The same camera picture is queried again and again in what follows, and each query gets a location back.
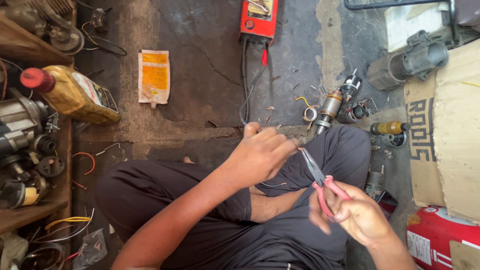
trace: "person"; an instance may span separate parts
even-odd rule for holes
[[[345,265],[350,236],[367,247],[377,269],[416,269],[361,190],[371,152],[367,133],[339,126],[305,145],[351,197],[342,201],[325,189],[335,222],[320,208],[299,146],[275,128],[249,123],[212,172],[188,159],[119,163],[96,188],[98,207],[125,242],[111,269],[336,270]]]

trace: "yellow oil bottle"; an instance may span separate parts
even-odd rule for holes
[[[391,121],[388,123],[375,123],[370,127],[372,134],[400,134],[403,131],[410,130],[409,123],[402,123],[399,121]]]
[[[59,113],[102,125],[120,120],[110,91],[66,66],[28,68],[22,72],[20,81],[38,91]]]

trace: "yellow wire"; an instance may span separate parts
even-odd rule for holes
[[[93,41],[93,39],[90,37],[90,35],[87,33],[87,31],[85,31],[85,28],[84,28],[84,26],[85,26],[86,24],[89,24],[89,23],[91,23],[91,22],[92,22],[92,21],[84,23],[84,25],[82,25],[82,30],[83,30],[83,32],[85,33],[85,35],[87,35],[88,39],[93,42],[93,44],[98,45],[95,41]]]
[[[466,84],[466,85],[473,85],[473,86],[478,86],[478,87],[480,87],[480,85],[479,85],[479,84],[467,83],[467,82],[462,82],[462,83],[463,83],[463,84]]]
[[[299,98],[296,98],[295,100],[299,100],[300,98],[303,98],[303,100],[305,101],[305,103],[307,103],[307,106],[308,106],[308,107],[311,107],[310,105],[308,105],[308,102],[307,102],[307,100],[306,100],[304,97],[299,97]]]
[[[57,223],[60,223],[60,222],[64,222],[64,221],[68,221],[68,222],[83,222],[83,221],[90,221],[92,220],[91,218],[88,218],[88,217],[71,217],[71,218],[67,218],[67,219],[63,219],[63,220],[58,220],[58,221],[54,221],[52,223],[50,223],[49,225],[45,226],[45,230],[48,230],[50,229],[53,225],[57,224]]]

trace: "red battery charger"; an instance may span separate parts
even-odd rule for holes
[[[275,35],[278,0],[244,0],[240,21],[240,40],[267,45]]]

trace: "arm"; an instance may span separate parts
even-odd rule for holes
[[[378,204],[354,186],[335,181],[352,198],[343,201],[325,189],[325,199],[336,222],[355,240],[367,247],[378,270],[416,270],[410,253],[393,231]],[[318,193],[310,196],[310,221],[330,234],[327,216],[318,202]]]
[[[240,189],[275,176],[300,142],[287,140],[274,128],[257,134],[259,131],[259,123],[246,125],[244,139],[228,160],[142,226],[127,241],[112,270],[159,269],[188,231],[213,208]]]

